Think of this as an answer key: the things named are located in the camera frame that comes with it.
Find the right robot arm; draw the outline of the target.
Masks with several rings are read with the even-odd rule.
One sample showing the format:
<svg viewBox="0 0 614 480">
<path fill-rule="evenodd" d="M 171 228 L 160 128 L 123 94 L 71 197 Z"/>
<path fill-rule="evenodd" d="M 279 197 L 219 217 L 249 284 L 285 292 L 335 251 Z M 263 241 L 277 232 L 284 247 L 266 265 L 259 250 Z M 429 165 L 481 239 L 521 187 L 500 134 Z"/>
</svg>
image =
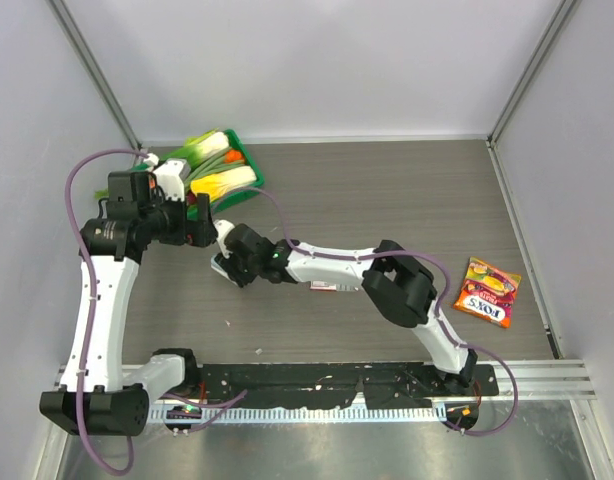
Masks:
<svg viewBox="0 0 614 480">
<path fill-rule="evenodd" d="M 272 284 L 324 282 L 360 289 L 392 324 L 412 331 L 431 356 L 444 391 L 459 395 L 475 381 L 476 352 L 450 326 L 432 272 L 399 244 L 384 240 L 362 250 L 276 243 L 245 224 L 214 223 L 220 253 L 212 268 L 238 287 L 261 278 Z"/>
</svg>

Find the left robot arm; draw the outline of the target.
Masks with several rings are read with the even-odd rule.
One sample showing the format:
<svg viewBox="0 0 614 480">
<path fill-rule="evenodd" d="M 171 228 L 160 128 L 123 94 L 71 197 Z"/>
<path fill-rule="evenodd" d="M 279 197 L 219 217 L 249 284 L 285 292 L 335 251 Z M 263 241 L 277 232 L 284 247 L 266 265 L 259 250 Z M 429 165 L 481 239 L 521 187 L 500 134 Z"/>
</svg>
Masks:
<svg viewBox="0 0 614 480">
<path fill-rule="evenodd" d="M 39 403 L 70 435 L 136 437 L 154 401 L 168 392 L 187 399 L 199 389 L 200 369 L 188 348 L 159 349 L 129 375 L 122 367 L 129 299 L 149 244 L 208 247 L 217 239 L 208 195 L 200 218 L 187 217 L 188 172 L 184 161 L 170 160 L 154 170 L 111 173 L 105 213 L 80 231 L 85 251 L 74 341 L 58 389 Z"/>
</svg>

